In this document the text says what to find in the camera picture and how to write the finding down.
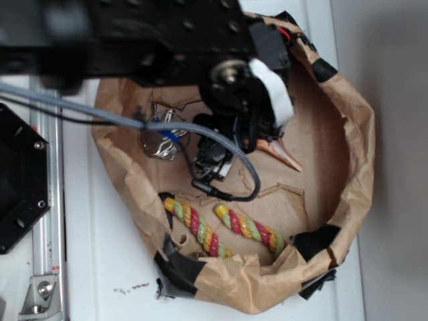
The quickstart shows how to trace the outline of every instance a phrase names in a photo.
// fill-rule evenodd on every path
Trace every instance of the metal clamp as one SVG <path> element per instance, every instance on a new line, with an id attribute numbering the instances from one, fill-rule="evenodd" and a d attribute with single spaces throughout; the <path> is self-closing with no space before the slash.
<path id="1" fill-rule="evenodd" d="M 60 288 L 57 276 L 33 276 L 18 320 L 46 320 L 58 314 L 62 320 Z"/>

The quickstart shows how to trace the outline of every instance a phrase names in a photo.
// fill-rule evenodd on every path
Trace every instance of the multicolored rope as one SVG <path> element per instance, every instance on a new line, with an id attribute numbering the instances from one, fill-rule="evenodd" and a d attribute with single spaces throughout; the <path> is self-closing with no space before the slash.
<path id="1" fill-rule="evenodd" d="M 242 234 L 246 238 L 255 239 L 269 246 L 270 251 L 275 258 L 280 256 L 288 245 L 284 238 L 274 229 L 236 214 L 234 210 L 228 209 L 226 205 L 220 203 L 214 207 L 215 214 L 222 220 L 223 224 L 234 231 L 236 234 Z"/>
<path id="2" fill-rule="evenodd" d="M 182 221 L 197 237 L 198 243 L 203 250 L 212 257 L 222 257 L 223 259 L 231 257 L 232 252 L 223 243 L 219 242 L 219 237 L 213 232 L 213 229 L 207 224 L 206 220 L 199 216 L 196 209 L 189 204 L 180 203 L 175 199 L 167 197 L 164 202 L 164 208 L 172 215 Z"/>

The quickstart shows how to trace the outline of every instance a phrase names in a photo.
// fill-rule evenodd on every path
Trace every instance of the metal frame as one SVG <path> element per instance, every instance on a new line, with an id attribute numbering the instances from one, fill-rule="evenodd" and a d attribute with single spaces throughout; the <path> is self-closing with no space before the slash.
<path id="1" fill-rule="evenodd" d="M 30 77 L 29 87 L 31 90 L 58 95 L 54 91 L 44 89 L 39 78 L 36 77 Z M 37 105 L 50 109 L 52 112 L 62 112 L 58 107 Z M 33 227 L 34 276 L 31 278 L 31 285 L 23 309 L 19 314 L 19 320 L 68 320 L 62 121 L 41 112 L 31 111 L 30 124 L 37 128 L 39 134 L 51 146 L 47 173 L 50 183 L 51 208 Z M 43 300 L 43 296 L 37 293 L 42 282 L 49 282 L 53 287 L 52 294 L 48 297 L 49 302 Z"/>

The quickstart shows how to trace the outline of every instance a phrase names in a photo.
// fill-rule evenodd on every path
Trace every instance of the wire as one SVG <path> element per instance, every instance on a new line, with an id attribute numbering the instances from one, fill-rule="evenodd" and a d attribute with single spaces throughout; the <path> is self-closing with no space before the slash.
<path id="1" fill-rule="evenodd" d="M 117 114 L 113 114 L 105 110 L 91 108 L 82 104 L 76 104 L 74 102 L 62 100 L 60 98 L 49 96 L 41 92 L 34 92 L 32 90 L 18 88 L 15 86 L 2 84 L 2 83 L 0 83 L 0 92 L 6 92 L 14 96 L 27 98 L 37 102 L 43 102 L 45 104 L 58 106 L 63 109 L 73 110 L 75 112 L 80 112 L 82 114 L 87 114 L 96 118 L 105 119 L 113 124 L 132 128 L 132 129 L 151 130 L 154 132 L 181 129 L 181 130 L 187 130 L 189 132 L 194 132 L 194 133 L 209 137 L 215 140 L 216 142 L 220 143 L 221 145 L 223 145 L 227 150 L 230 150 L 242 161 L 244 166 L 248 168 L 248 171 L 254 180 L 254 190 L 249 196 L 240 197 L 240 196 L 230 195 L 230 194 L 218 191 L 216 188 L 210 185 L 206 185 L 205 183 L 202 183 L 197 179 L 193 179 L 192 185 L 206 192 L 209 196 L 219 197 L 227 201 L 242 201 L 242 202 L 252 201 L 257 197 L 258 193 L 260 192 L 260 187 L 261 187 L 260 179 L 253 165 L 250 163 L 249 159 L 246 157 L 245 153 L 237 145 L 233 144 L 224 135 L 218 132 L 215 132 L 214 130 L 211 130 L 207 127 L 204 127 L 198 124 L 188 123 L 188 122 L 175 122 L 175 123 L 143 122 L 141 120 L 135 120 L 128 117 L 119 116 Z"/>
<path id="2" fill-rule="evenodd" d="M 84 120 L 84 119 L 77 119 L 77 118 L 72 118 L 72 117 L 67 117 L 64 116 L 62 114 L 57 114 L 56 112 L 52 112 L 51 110 L 47 110 L 44 108 L 40 108 L 39 106 L 36 106 L 34 104 L 30 104 L 29 102 L 22 102 L 20 100 L 16 100 L 13 98 L 9 98 L 6 96 L 2 96 L 0 95 L 0 99 L 1 100 L 6 100 L 8 102 L 12 102 L 14 104 L 18 104 L 24 107 L 28 107 L 29 109 L 33 109 L 33 110 L 38 110 L 39 112 L 43 112 L 44 114 L 62 119 L 62 120 L 66 120 L 68 122 L 73 122 L 75 124 L 82 124 L 82 125 L 97 125 L 97 126 L 112 126 L 114 125 L 111 122 L 103 122 L 103 121 L 97 121 L 97 120 Z"/>
<path id="3" fill-rule="evenodd" d="M 291 42 L 292 36 L 288 33 L 288 31 L 279 26 L 277 28 L 280 31 L 280 33 L 282 33 L 282 35 L 284 35 L 287 38 L 287 42 Z"/>

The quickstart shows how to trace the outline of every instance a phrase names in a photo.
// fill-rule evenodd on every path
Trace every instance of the screw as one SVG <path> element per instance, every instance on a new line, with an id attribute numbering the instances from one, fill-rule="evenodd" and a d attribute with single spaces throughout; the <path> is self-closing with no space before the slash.
<path id="1" fill-rule="evenodd" d="M 238 33 L 239 32 L 239 25 L 237 24 L 236 21 L 229 21 L 229 29 L 230 29 L 230 31 L 232 31 L 234 33 Z"/>
<path id="2" fill-rule="evenodd" d="M 226 68 L 221 73 L 221 77 L 229 85 L 233 85 L 234 83 L 236 83 L 237 81 L 236 76 L 237 76 L 237 71 L 233 68 Z"/>
<path id="3" fill-rule="evenodd" d="M 187 31 L 192 31 L 193 28 L 195 28 L 195 26 L 193 25 L 193 23 L 189 20 L 185 20 L 183 22 L 183 27 L 187 30 Z"/>
<path id="4" fill-rule="evenodd" d="M 49 296 L 54 290 L 54 287 L 49 282 L 44 281 L 39 284 L 37 289 L 39 290 L 39 294 L 41 296 Z"/>
<path id="5" fill-rule="evenodd" d="M 41 309 L 40 304 L 36 304 L 29 309 L 29 312 L 31 314 L 39 314 L 39 313 L 43 312 L 43 310 Z"/>
<path id="6" fill-rule="evenodd" d="M 221 0 L 220 4 L 224 9 L 230 9 L 230 3 L 228 2 L 228 0 Z"/>
<path id="7" fill-rule="evenodd" d="M 43 148 L 45 148 L 45 144 L 43 142 L 35 142 L 34 148 L 37 150 L 42 150 Z"/>

